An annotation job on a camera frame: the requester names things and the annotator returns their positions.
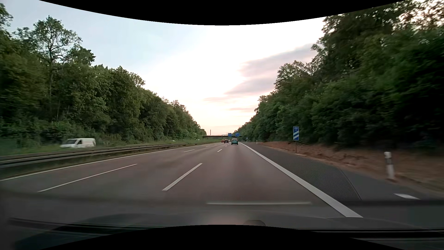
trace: bridge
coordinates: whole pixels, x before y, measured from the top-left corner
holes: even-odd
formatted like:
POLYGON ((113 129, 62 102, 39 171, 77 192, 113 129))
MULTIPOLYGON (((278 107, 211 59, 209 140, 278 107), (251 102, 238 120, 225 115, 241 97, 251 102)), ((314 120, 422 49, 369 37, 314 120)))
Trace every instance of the bridge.
POLYGON ((223 139, 223 138, 240 138, 240 137, 242 137, 242 135, 241 136, 238 136, 238 137, 236 137, 236 136, 231 136, 231 137, 228 137, 228 135, 227 134, 222 134, 222 135, 204 135, 204 136, 202 136, 203 138, 221 138, 221 139, 223 139))

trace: blue and white striped sign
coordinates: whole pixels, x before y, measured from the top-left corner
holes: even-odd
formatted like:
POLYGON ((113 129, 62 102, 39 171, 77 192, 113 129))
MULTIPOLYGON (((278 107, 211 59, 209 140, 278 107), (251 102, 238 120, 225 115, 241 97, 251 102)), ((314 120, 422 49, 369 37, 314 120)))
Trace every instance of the blue and white striped sign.
POLYGON ((299 140, 299 127, 293 127, 293 141, 299 140))

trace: car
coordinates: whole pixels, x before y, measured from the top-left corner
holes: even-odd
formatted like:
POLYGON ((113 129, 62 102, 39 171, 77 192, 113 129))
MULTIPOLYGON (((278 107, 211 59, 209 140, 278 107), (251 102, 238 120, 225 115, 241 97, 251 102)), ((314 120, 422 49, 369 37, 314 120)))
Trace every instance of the car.
POLYGON ((95 139, 94 138, 69 139, 65 143, 60 145, 60 147, 61 148, 74 148, 74 149, 95 147, 95 139))

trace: asphalt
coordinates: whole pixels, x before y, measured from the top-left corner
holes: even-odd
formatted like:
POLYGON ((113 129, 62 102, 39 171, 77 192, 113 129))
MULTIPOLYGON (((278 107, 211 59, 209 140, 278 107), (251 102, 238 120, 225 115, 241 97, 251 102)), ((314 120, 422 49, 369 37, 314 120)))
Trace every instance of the asphalt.
POLYGON ((2 198, 7 216, 48 222, 148 210, 167 213, 166 206, 172 208, 168 213, 177 213, 192 211, 196 204, 217 209, 250 204, 247 207, 256 210, 303 217, 355 213, 426 228, 444 226, 444 205, 402 204, 438 199, 433 195, 255 143, 215 143, 121 157, 5 179, 0 188, 10 193, 2 198), (366 203, 375 201, 395 203, 366 203))

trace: forest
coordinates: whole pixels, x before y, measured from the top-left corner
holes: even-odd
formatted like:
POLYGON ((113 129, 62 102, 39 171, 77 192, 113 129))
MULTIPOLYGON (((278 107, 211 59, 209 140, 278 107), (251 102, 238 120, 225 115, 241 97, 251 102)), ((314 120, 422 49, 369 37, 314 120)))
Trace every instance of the forest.
POLYGON ((436 148, 444 139, 444 2, 327 16, 309 63, 280 67, 236 132, 250 141, 436 148))
POLYGON ((115 141, 198 139, 206 135, 179 101, 144 89, 122 67, 93 65, 75 31, 48 16, 9 32, 0 4, 0 137, 5 147, 33 147, 68 138, 115 141))

